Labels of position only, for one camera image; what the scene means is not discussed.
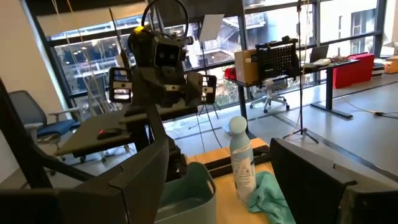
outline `standing desk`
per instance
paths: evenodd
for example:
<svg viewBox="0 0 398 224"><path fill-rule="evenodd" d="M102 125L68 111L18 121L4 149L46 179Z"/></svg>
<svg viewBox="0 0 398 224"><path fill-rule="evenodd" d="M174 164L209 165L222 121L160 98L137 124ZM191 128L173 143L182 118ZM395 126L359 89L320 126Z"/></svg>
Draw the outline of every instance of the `standing desk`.
<svg viewBox="0 0 398 224"><path fill-rule="evenodd" d="M263 140L256 138L251 140L252 147L268 145ZM221 148L214 151L206 152L196 156L188 157L189 162L201 162L203 164L225 159L230 157L229 148ZM269 171L274 173L271 163L266 162L256 166L256 172ZM243 204L238 200L235 192L234 177L227 174L214 179L216 185L216 209L217 224L268 224L269 220L265 213L249 213Z"/></svg>
<svg viewBox="0 0 398 224"><path fill-rule="evenodd" d="M337 62L337 63L331 63L328 66L320 67L316 70L308 70L305 71L305 74L308 73L315 73L315 72L320 72L322 70L326 70L326 106L323 106L319 103L312 103L311 106L314 106L318 109L324 110L329 113L333 113L338 116L342 116L347 119L351 119L353 117L352 114L344 113L342 111L334 110L333 109L333 69L345 65L350 65L352 63L357 63L359 60L350 60L348 62ZM239 94L239 105L241 108L241 115L244 118L248 118L248 113L246 111L246 100L244 98L244 87L252 87L252 86L258 86L261 85L262 81L256 81L256 82L250 82L250 83L243 83L239 82L237 80L232 80L229 78L226 78L226 80L231 81L238 86L238 94ZM247 128L246 132L248 133L249 138L253 138L254 135L250 133L249 129Z"/></svg>

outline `blue office chair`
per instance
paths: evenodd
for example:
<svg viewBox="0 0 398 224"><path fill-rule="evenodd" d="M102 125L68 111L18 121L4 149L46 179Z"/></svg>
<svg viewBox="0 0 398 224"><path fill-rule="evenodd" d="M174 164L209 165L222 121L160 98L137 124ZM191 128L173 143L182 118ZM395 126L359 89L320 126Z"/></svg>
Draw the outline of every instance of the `blue office chair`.
<svg viewBox="0 0 398 224"><path fill-rule="evenodd" d="M61 136L80 125L74 119L60 121L60 115L65 113L75 113L79 118L79 108L50 113L55 116L56 122L48 124L46 114L27 91L13 91L9 96L26 130L37 144L55 144L58 150Z"/></svg>

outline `microfiber towel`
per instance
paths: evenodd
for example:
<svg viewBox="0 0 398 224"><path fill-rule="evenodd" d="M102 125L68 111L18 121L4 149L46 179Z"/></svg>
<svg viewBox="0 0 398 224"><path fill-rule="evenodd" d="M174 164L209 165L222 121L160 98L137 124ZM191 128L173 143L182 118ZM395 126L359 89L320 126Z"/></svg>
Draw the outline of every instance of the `microfiber towel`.
<svg viewBox="0 0 398 224"><path fill-rule="evenodd" d="M256 174L257 189L248 198L249 212L265 212L271 224L295 224L276 178L270 172Z"/></svg>

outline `light stand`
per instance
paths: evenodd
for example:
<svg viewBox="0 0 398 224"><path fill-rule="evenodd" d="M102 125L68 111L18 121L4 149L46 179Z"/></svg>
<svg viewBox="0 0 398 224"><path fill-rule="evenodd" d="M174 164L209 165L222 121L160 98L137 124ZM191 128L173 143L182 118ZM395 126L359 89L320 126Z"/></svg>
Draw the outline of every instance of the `light stand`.
<svg viewBox="0 0 398 224"><path fill-rule="evenodd" d="M307 131L307 128L304 128L303 126L303 69L301 67L301 23L300 23L300 13L301 13L301 0L297 1L297 14L298 14L298 67L300 68L300 129L293 132L292 134L286 135L283 138L288 138L289 136L293 135L293 134L298 134L300 133L302 136L306 135L308 136L310 139L312 139L312 141L315 141L317 144L319 143L318 140L316 140L314 137L312 137Z"/></svg>

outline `red box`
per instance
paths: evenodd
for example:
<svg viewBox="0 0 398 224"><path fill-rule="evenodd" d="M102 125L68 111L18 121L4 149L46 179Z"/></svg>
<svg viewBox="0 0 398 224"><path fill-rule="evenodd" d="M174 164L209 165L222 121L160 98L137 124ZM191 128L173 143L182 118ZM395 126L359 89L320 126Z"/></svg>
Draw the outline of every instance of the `red box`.
<svg viewBox="0 0 398 224"><path fill-rule="evenodd" d="M372 79L374 55L369 53L350 55L359 62L333 69L333 88L344 88Z"/></svg>

